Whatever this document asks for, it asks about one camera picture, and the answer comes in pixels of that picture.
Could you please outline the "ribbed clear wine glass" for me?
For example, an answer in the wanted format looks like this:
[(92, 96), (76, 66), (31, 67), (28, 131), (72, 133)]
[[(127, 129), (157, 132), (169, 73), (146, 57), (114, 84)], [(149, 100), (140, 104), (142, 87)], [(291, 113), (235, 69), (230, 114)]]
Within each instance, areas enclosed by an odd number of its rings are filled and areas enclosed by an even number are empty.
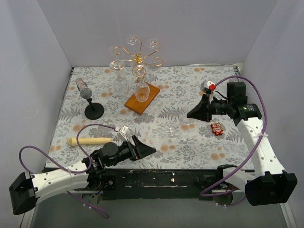
[(124, 69), (116, 71), (114, 80), (114, 90), (118, 95), (127, 95), (129, 92), (129, 82), (126, 78)]

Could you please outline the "round clear wine glass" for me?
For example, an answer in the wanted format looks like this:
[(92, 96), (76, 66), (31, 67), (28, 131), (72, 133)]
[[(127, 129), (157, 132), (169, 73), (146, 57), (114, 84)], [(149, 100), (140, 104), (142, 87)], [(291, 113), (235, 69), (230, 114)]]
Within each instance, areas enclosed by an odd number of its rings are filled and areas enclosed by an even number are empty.
[(114, 60), (112, 60), (109, 64), (109, 67), (112, 70), (122, 70), (125, 67), (124, 61), (120, 59), (122, 56), (123, 49), (118, 46), (111, 46), (108, 49), (110, 55), (114, 56)]

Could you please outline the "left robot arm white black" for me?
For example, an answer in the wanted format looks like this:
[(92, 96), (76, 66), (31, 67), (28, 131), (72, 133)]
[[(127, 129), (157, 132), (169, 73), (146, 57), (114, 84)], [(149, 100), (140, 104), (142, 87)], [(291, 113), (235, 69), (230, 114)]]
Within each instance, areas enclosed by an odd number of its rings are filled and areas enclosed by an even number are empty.
[(124, 141), (120, 146), (108, 142), (89, 157), (63, 169), (21, 173), (9, 187), (13, 214), (24, 214), (42, 201), (67, 191), (86, 187), (96, 190), (106, 182), (102, 178), (106, 167), (127, 159), (134, 162), (156, 152), (155, 148), (142, 143), (134, 135), (132, 140)]

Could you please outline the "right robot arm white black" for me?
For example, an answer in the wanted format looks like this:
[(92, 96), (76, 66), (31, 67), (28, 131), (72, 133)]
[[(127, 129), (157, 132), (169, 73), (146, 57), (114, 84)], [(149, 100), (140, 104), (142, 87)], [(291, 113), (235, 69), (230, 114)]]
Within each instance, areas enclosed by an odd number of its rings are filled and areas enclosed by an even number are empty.
[(216, 99), (216, 85), (211, 81), (201, 84), (203, 96), (198, 105), (187, 113), (190, 119), (210, 122), (213, 115), (228, 115), (233, 120), (249, 150), (249, 156), (241, 165), (220, 165), (215, 183), (200, 194), (208, 197), (208, 191), (229, 185), (243, 191), (252, 206), (286, 203), (297, 185), (296, 175), (286, 172), (277, 159), (269, 142), (266, 115), (256, 104), (247, 101), (246, 84), (228, 82), (227, 97)]

